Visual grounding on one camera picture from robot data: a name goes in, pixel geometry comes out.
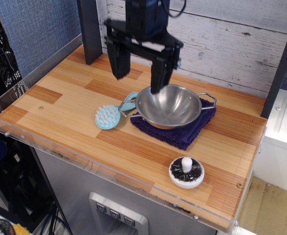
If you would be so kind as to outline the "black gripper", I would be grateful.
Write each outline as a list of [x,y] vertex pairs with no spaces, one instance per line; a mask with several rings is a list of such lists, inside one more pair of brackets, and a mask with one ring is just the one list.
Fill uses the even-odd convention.
[[125,20],[107,19],[107,53],[116,79],[130,72],[130,56],[135,54],[152,62],[151,93],[169,84],[173,69],[181,66],[184,44],[167,31],[168,0],[127,0]]

